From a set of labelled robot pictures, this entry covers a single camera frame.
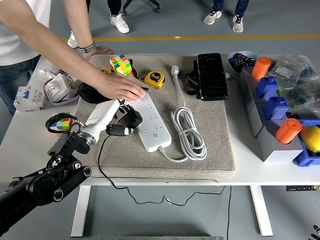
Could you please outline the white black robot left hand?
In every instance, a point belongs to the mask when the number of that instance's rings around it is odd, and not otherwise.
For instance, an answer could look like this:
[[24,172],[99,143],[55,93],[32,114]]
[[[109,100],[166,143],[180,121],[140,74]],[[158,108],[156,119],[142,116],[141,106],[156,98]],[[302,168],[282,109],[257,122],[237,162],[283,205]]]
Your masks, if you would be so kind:
[[[119,124],[111,124],[117,111],[125,113],[125,116]],[[98,142],[102,131],[111,136],[125,137],[132,134],[142,120],[140,113],[134,110],[129,102],[120,99],[109,100],[95,107],[85,123],[86,127],[79,132],[79,135],[94,145]]]

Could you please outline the person's left hand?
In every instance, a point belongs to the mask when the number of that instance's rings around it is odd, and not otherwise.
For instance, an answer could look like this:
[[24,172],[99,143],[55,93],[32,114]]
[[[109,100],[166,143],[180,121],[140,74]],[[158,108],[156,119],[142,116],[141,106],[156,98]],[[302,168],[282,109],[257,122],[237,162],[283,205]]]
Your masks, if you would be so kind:
[[113,54],[114,54],[114,51],[112,49],[105,46],[97,46],[92,51],[89,51],[88,53],[83,53],[82,55],[84,59],[90,62],[94,55],[113,55]]

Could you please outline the person's right hand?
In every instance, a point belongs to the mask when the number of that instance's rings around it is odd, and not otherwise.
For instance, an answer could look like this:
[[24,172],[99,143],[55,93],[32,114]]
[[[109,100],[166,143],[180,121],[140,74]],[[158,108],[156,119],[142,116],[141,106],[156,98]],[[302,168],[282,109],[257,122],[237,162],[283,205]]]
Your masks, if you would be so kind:
[[109,99],[121,99],[128,102],[139,101],[145,91],[126,76],[113,72],[102,73],[91,84],[100,94]]

